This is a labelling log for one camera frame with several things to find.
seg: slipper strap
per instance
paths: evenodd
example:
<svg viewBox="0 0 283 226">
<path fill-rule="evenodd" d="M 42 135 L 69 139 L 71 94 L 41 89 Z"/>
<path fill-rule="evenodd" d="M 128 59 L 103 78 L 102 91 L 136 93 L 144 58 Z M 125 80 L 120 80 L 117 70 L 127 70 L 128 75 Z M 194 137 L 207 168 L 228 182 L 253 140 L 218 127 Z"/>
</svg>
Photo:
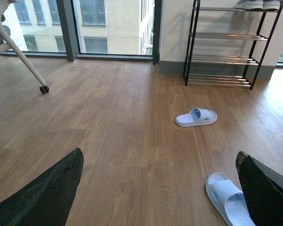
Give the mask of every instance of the slipper strap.
<svg viewBox="0 0 283 226">
<path fill-rule="evenodd" d="M 212 192 L 217 196 L 217 202 L 219 206 L 225 212 L 226 201 L 235 194 L 243 194 L 243 192 L 237 188 L 231 180 L 222 180 L 210 185 Z"/>
<path fill-rule="evenodd" d="M 212 119 L 212 114 L 208 109 L 197 108 L 197 110 L 200 111 L 200 118 L 198 119 L 199 121 L 207 121 L 205 119 L 208 119 L 209 121 Z"/>
</svg>

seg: building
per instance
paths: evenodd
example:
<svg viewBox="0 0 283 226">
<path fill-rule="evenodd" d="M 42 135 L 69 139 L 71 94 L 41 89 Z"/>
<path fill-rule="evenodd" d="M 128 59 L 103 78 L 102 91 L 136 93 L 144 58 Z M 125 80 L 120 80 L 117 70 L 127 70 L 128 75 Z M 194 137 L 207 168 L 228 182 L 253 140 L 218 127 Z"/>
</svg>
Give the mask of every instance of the building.
<svg viewBox="0 0 283 226">
<path fill-rule="evenodd" d="M 74 4 L 82 53 L 149 54 L 153 0 L 74 0 Z M 65 52 L 56 0 L 19 0 L 10 7 L 17 13 L 28 51 Z M 14 21 L 12 10 L 6 17 Z"/>
</svg>

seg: chair leg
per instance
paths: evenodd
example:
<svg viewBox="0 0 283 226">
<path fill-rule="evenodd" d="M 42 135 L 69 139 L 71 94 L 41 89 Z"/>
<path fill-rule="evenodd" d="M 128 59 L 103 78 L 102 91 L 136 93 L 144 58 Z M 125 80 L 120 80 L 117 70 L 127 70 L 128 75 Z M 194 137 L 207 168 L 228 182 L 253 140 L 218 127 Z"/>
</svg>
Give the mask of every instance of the chair leg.
<svg viewBox="0 0 283 226">
<path fill-rule="evenodd" d="M 38 71 L 35 69 L 35 67 L 29 62 L 27 57 L 23 54 L 23 52 L 19 49 L 19 47 L 15 44 L 15 42 L 11 39 L 11 37 L 7 34 L 7 32 L 4 30 L 2 23 L 1 23 L 1 17 L 4 13 L 4 11 L 8 8 L 10 5 L 9 0 L 2 0 L 0 2 L 0 34 L 4 38 L 4 40 L 7 42 L 7 44 L 14 50 L 14 52 L 18 55 L 18 57 L 23 61 L 23 63 L 26 65 L 26 67 L 33 73 L 35 78 L 39 81 L 39 83 L 42 85 L 40 87 L 40 91 L 42 93 L 49 92 L 49 87 L 46 84 L 46 81 L 41 77 L 41 75 L 38 73 Z"/>
</svg>

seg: caster wheel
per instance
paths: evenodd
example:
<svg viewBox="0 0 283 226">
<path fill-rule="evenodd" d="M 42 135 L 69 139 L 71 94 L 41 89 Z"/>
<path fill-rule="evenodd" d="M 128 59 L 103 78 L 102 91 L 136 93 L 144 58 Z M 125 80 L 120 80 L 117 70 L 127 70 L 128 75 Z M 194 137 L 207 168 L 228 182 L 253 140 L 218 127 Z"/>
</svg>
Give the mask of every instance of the caster wheel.
<svg viewBox="0 0 283 226">
<path fill-rule="evenodd" d="M 48 86 L 41 86 L 40 87 L 41 93 L 45 94 L 49 92 L 49 87 Z"/>
</svg>

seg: metal rack shelf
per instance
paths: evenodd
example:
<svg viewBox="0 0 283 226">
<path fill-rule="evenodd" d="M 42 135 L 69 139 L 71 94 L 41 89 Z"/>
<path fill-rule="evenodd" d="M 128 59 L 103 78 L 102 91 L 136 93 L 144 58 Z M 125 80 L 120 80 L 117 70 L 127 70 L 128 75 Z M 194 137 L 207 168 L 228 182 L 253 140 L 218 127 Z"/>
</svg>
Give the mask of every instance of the metal rack shelf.
<svg viewBox="0 0 283 226">
<path fill-rule="evenodd" d="M 221 87 L 242 87 L 249 88 L 250 82 L 243 76 L 224 76 L 207 74 L 190 74 L 189 85 L 208 85 Z"/>
<path fill-rule="evenodd" d="M 253 41 L 267 41 L 268 38 L 260 34 L 232 34 L 232 33 L 204 33 L 199 32 L 195 34 L 195 38 L 201 39 L 235 39 L 235 40 L 253 40 Z"/>
<path fill-rule="evenodd" d="M 214 64 L 231 64 L 231 65 L 258 65 L 259 62 L 248 56 L 213 56 L 213 55 L 193 55 L 193 63 L 214 63 Z"/>
<path fill-rule="evenodd" d="M 261 10 L 261 9 L 253 9 L 246 10 L 240 8 L 219 8 L 219 7 L 200 7 L 200 11 L 223 11 L 223 12 L 267 12 L 267 13 L 277 13 L 278 10 Z"/>
<path fill-rule="evenodd" d="M 253 89 L 256 82 L 259 70 L 261 68 L 264 56 L 266 54 L 268 45 L 275 31 L 276 24 L 280 17 L 280 13 L 283 8 L 283 0 L 280 0 L 279 10 L 244 10 L 237 8 L 210 8 L 200 7 L 200 0 L 194 0 L 191 16 L 191 25 L 188 38 L 188 46 L 186 51 L 186 58 L 183 69 L 184 84 L 187 85 L 214 85 L 223 87 L 247 87 Z M 228 11 L 228 12 L 254 12 L 261 13 L 262 17 L 258 25 L 256 34 L 234 34 L 234 33 L 209 33 L 209 32 L 196 32 L 197 23 L 200 11 Z M 262 25 L 264 23 L 267 13 L 276 13 L 274 23 L 272 24 L 271 31 L 268 37 L 260 34 Z M 252 41 L 252 47 L 249 56 L 211 56 L 211 55 L 195 55 L 193 54 L 193 48 L 196 39 L 215 39 L 215 40 L 246 40 Z M 265 48 L 261 55 L 260 60 L 255 60 L 252 55 L 254 53 L 256 44 L 258 41 L 265 41 Z M 229 64 L 229 65 L 245 65 L 242 76 L 224 76 L 224 75 L 200 75 L 190 73 L 193 68 L 193 63 L 212 63 L 212 64 Z M 250 65 L 257 66 L 256 73 L 252 82 L 246 78 L 246 74 Z"/>
</svg>

